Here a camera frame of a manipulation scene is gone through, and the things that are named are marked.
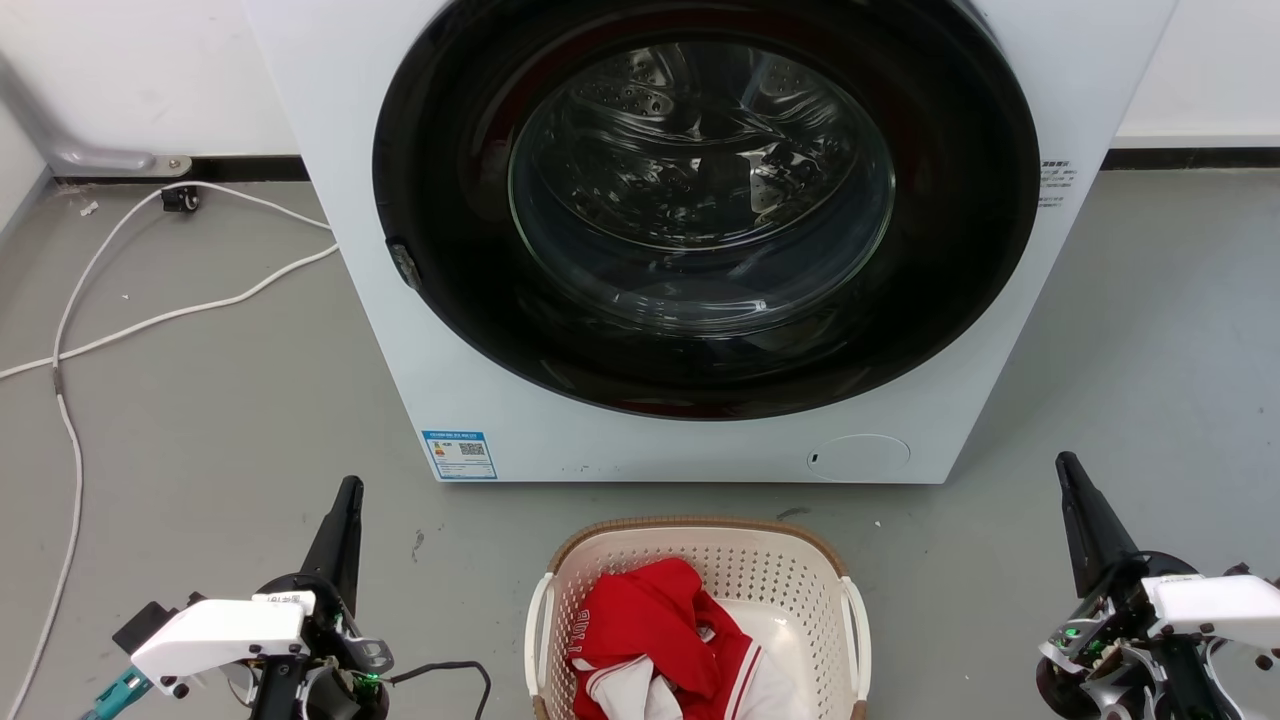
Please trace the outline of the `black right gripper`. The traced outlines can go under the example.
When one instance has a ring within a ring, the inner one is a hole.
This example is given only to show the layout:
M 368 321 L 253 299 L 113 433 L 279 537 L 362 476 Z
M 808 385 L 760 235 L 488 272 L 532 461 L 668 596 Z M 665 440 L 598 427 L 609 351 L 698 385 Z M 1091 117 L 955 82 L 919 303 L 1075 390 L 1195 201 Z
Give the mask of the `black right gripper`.
M 1239 644 L 1277 660 L 1277 580 L 1245 564 L 1207 577 L 1139 552 L 1079 457 L 1055 459 L 1076 596 L 1041 644 L 1036 685 L 1062 719 L 1243 719 L 1216 655 Z

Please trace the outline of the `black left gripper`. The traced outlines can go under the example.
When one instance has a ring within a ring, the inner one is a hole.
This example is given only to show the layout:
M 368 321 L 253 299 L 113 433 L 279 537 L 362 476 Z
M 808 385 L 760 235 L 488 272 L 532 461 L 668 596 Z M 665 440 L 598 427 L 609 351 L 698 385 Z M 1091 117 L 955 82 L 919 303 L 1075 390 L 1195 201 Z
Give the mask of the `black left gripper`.
M 364 482 L 342 479 L 300 569 L 260 588 L 256 600 L 303 607 L 300 639 L 280 652 L 253 651 L 251 719 L 385 719 L 380 675 L 394 665 L 384 641 L 364 635 L 357 609 Z

